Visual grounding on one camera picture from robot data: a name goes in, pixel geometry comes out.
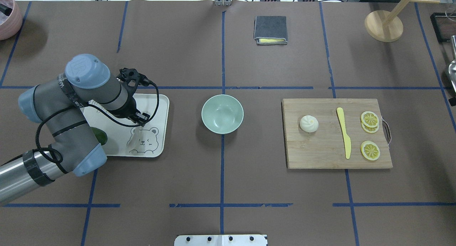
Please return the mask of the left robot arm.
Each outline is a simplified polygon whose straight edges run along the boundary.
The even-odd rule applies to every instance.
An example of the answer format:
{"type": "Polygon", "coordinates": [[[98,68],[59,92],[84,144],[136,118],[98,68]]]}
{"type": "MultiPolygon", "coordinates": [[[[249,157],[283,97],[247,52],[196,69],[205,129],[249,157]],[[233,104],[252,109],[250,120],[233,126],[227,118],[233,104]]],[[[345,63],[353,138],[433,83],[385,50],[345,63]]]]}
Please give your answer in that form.
{"type": "Polygon", "coordinates": [[[101,167],[107,155],[81,109],[90,101],[106,110],[105,116],[144,126],[154,115],[137,109],[137,87],[157,85],[135,69],[121,69],[113,76],[96,56],[73,57],[57,79],[39,84],[18,99],[21,112],[39,124],[36,148],[1,166],[1,206],[53,183],[64,174],[83,176],[101,167]]]}

